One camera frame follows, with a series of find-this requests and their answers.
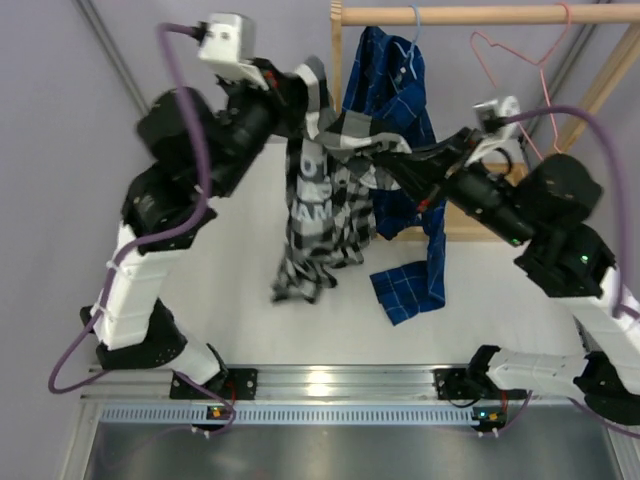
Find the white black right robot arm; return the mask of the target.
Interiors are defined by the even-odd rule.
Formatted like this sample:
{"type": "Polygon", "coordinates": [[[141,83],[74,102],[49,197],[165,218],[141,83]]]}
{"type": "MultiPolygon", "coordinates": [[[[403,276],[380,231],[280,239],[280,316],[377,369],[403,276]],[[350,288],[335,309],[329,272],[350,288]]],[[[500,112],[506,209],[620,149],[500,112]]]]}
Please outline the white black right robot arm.
{"type": "Polygon", "coordinates": [[[564,304],[597,342],[582,355],[517,352],[483,345],[464,375],[478,397],[509,390],[566,397],[611,422],[639,422],[639,305],[611,249],[587,224],[602,189],[566,154],[546,157],[511,182],[472,154],[477,131],[409,153],[384,152],[374,164],[421,207],[447,200],[500,239],[521,249],[515,264],[544,294],[564,304]]]}

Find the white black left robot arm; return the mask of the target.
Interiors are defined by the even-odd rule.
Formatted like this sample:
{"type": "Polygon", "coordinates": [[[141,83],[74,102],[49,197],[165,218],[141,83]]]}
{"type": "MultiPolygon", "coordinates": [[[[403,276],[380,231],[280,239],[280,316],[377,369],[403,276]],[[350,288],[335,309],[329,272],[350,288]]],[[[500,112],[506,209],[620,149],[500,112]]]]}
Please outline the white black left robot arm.
{"type": "Polygon", "coordinates": [[[309,105],[304,80],[265,59],[251,64],[264,85],[219,76],[227,95],[220,111],[212,111],[198,90],[185,90],[207,142],[202,163],[195,157],[176,91],[157,97],[136,125],[154,161],[128,187],[108,268],[111,282],[93,306],[80,311],[98,339],[96,354],[105,370],[168,367],[203,398],[225,390],[228,369],[220,355],[180,329],[160,290],[198,231],[216,218],[209,200],[230,196],[267,140],[297,133],[304,121],[309,105]],[[209,171],[205,183],[201,164],[209,171]]]}

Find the black white checkered shirt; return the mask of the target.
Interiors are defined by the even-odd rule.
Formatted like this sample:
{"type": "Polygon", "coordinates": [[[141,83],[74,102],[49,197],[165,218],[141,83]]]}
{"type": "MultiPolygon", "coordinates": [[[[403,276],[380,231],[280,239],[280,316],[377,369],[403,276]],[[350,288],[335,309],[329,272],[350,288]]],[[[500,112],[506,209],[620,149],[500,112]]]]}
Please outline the black white checkered shirt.
{"type": "Polygon", "coordinates": [[[308,105],[299,133],[286,145],[288,217],[271,299],[315,303],[336,286],[333,270],[364,261],[363,251],[376,234],[370,192],[399,187],[373,165],[373,157],[411,148],[380,120],[336,113],[319,58],[308,57],[294,73],[306,88],[308,105]]]}

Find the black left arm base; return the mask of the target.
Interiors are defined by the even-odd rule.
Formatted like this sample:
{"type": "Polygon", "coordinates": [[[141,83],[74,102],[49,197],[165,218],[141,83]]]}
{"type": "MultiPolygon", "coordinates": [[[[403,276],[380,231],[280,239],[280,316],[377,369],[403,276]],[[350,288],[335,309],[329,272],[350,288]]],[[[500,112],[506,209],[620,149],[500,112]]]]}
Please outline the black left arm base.
{"type": "MultiPolygon", "coordinates": [[[[258,370],[254,368],[232,367],[223,380],[212,380],[202,388],[213,392],[225,401],[234,404],[237,400],[254,400],[258,386],[258,370]]],[[[173,374],[169,398],[172,400],[208,400],[212,398],[191,386],[177,374],[173,374]]]]}

